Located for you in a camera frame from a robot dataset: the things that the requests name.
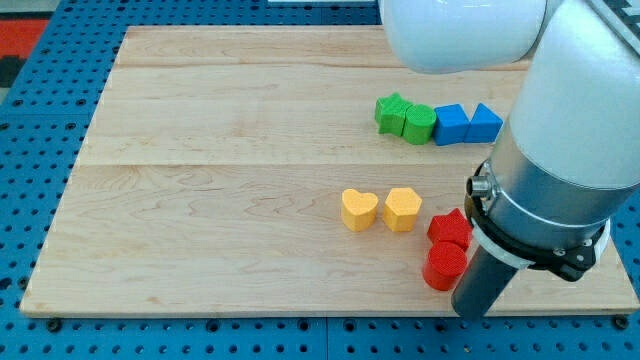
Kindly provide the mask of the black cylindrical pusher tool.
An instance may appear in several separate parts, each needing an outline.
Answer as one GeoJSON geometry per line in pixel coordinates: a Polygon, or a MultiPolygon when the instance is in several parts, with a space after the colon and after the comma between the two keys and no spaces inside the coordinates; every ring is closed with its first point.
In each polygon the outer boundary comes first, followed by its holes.
{"type": "Polygon", "coordinates": [[[452,294],[454,311],[467,320],[483,317],[517,272],[479,246],[452,294]]]}

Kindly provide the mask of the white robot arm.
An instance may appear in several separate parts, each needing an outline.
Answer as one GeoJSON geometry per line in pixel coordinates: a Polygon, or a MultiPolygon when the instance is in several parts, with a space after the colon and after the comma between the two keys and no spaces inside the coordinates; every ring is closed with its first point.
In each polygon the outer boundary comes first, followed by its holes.
{"type": "Polygon", "coordinates": [[[634,0],[383,0],[396,57],[452,73],[529,59],[495,146],[468,179],[478,247],[452,298],[483,316],[524,268],[576,281],[639,186],[639,5],[634,0]]]}

